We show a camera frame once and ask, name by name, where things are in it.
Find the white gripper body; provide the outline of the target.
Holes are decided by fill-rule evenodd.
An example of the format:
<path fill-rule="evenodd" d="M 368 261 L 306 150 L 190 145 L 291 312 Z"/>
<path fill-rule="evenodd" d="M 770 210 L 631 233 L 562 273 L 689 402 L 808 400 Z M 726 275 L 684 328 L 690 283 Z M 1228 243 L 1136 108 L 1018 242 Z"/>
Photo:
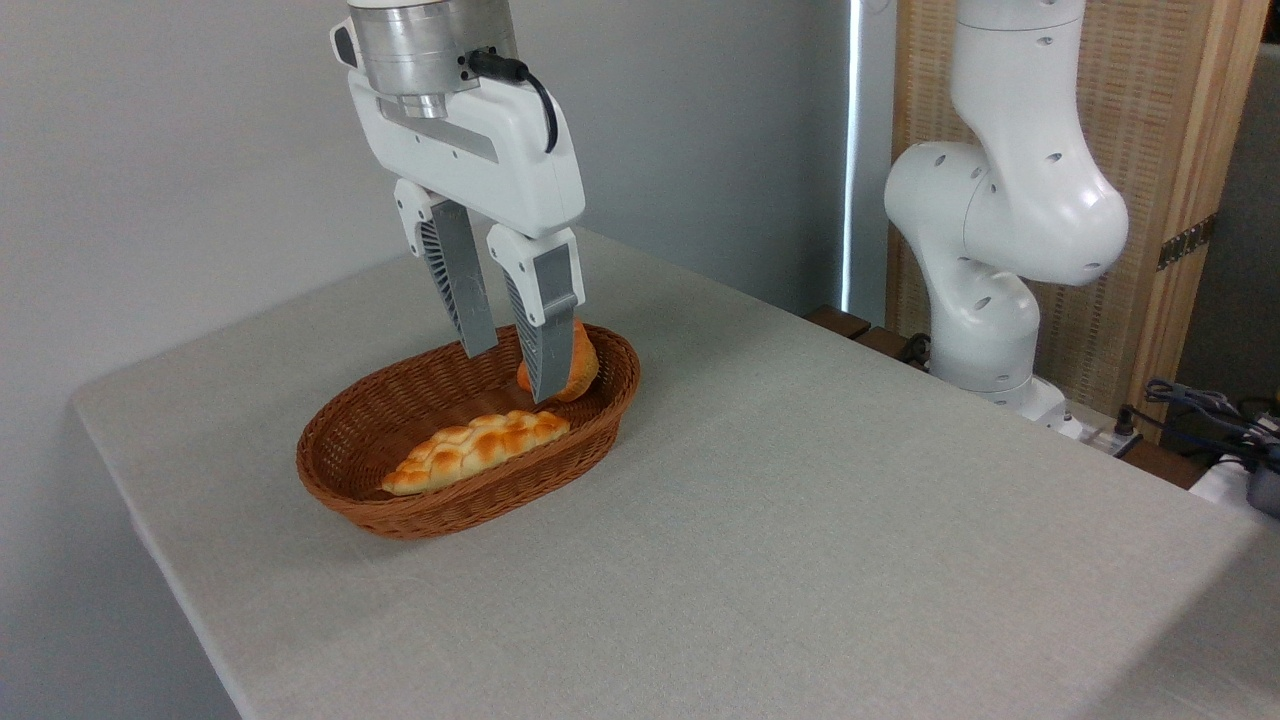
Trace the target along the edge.
<path fill-rule="evenodd" d="M 517 58 L 509 20 L 344 20 L 332 47 L 388 170 L 534 238 L 580 219 L 566 122 L 549 143 L 534 87 L 481 78 L 468 64 L 475 51 Z"/>

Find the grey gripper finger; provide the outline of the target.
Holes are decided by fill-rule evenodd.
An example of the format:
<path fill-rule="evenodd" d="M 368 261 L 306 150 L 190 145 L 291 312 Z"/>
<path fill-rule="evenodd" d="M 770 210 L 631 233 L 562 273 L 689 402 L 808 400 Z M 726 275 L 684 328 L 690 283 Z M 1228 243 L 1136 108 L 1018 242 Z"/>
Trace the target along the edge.
<path fill-rule="evenodd" d="M 465 352 L 493 348 L 497 331 L 467 209 L 404 178 L 394 199 L 410 251 L 428 264 Z"/>
<path fill-rule="evenodd" d="M 577 240 L 568 228 L 535 240 L 493 225 L 486 245 L 504 272 L 531 395 L 544 402 L 570 382 L 575 309 L 585 302 Z"/>

